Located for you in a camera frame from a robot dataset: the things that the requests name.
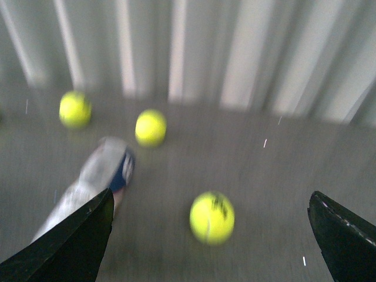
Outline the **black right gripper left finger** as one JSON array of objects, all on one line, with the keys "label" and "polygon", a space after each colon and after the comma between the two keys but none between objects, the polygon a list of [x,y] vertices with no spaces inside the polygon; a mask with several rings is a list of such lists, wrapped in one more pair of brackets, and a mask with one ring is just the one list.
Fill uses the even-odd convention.
[{"label": "black right gripper left finger", "polygon": [[2,262],[1,281],[95,281],[113,211],[113,193],[106,189]]}]

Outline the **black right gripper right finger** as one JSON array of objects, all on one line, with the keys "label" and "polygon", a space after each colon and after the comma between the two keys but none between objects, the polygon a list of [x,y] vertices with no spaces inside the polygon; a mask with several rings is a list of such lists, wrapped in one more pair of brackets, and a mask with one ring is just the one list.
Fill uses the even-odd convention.
[{"label": "black right gripper right finger", "polygon": [[320,191],[308,219],[334,281],[375,281],[375,226]]}]

